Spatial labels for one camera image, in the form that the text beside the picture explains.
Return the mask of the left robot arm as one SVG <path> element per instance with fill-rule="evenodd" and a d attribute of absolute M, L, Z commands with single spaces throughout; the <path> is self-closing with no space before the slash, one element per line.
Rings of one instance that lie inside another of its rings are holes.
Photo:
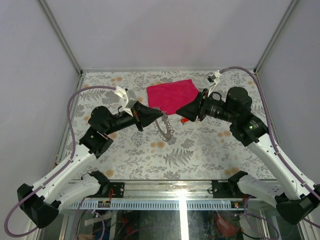
<path fill-rule="evenodd" d="M 91 112 L 89 128 L 75 145 L 71 154 L 33 185 L 22 184 L 17 190 L 18 200 L 25 199 L 20 209 L 39 228 L 50 225 L 70 204 L 90 196 L 109 195 L 109 179 L 99 170 L 86 173 L 72 182 L 75 175 L 97 160 L 113 143 L 109 135 L 136 126 L 139 131 L 163 116 L 159 109 L 140 102 L 125 111 L 112 114 L 107 107 L 98 106 Z"/>

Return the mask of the red tag key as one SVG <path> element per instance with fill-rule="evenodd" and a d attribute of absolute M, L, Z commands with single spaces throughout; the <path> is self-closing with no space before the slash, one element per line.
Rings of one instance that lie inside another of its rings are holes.
<path fill-rule="evenodd" d="M 186 122 L 188 122 L 188 121 L 189 121 L 189 120 L 188 120 L 187 118 L 183 118 L 183 119 L 180 120 L 180 122 L 183 123 L 183 124 L 186 123 Z"/>

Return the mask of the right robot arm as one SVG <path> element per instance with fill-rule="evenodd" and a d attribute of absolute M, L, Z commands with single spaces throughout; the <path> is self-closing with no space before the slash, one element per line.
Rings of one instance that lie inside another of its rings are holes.
<path fill-rule="evenodd" d="M 213 93 L 204 89 L 176 114 L 192 122 L 205 117 L 229 122 L 232 136 L 253 152 L 279 183 L 279 186 L 271 185 L 239 171 L 228 179 L 229 194 L 236 198 L 246 194 L 263 200 L 275 207 L 284 220 L 296 225 L 320 205 L 315 196 L 320 186 L 272 143 L 268 127 L 251 112 L 251 105 L 252 98 L 242 87 L 230 88 L 225 101 L 214 99 Z"/>

